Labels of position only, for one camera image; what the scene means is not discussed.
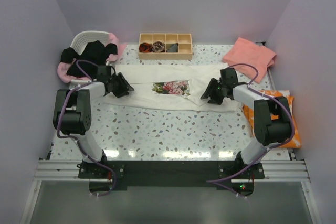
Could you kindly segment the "white floral print t-shirt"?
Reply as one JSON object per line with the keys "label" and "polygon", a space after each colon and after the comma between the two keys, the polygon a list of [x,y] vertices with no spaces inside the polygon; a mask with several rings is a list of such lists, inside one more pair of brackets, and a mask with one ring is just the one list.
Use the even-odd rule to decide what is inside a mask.
{"label": "white floral print t-shirt", "polygon": [[202,100],[211,78],[218,79],[220,70],[227,64],[188,65],[117,65],[116,70],[124,75],[134,88],[130,94],[116,98],[108,94],[106,104],[134,108],[196,111],[234,112],[239,103],[225,98],[221,105]]}

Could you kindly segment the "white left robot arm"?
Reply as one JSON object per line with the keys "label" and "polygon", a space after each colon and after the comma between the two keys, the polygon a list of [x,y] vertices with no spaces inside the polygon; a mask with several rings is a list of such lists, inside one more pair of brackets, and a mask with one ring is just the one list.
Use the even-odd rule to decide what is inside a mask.
{"label": "white left robot arm", "polygon": [[82,154],[82,160],[92,163],[90,171],[97,178],[108,174],[109,165],[103,149],[90,131],[91,102],[107,94],[116,98],[129,95],[134,88],[124,75],[111,65],[97,66],[95,79],[77,84],[72,89],[59,89],[53,114],[53,125],[58,138],[72,139]]}

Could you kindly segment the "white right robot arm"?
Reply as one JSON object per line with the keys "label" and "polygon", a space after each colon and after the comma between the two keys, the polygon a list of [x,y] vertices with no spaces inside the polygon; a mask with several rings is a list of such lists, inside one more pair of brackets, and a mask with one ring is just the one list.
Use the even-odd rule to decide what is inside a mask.
{"label": "white right robot arm", "polygon": [[255,138],[236,155],[234,165],[235,175],[246,178],[253,171],[252,165],[259,163],[269,150],[293,138],[295,125],[287,98],[266,95],[250,84],[239,82],[233,68],[221,70],[220,75],[218,80],[210,80],[201,99],[220,105],[229,98],[253,110]]}

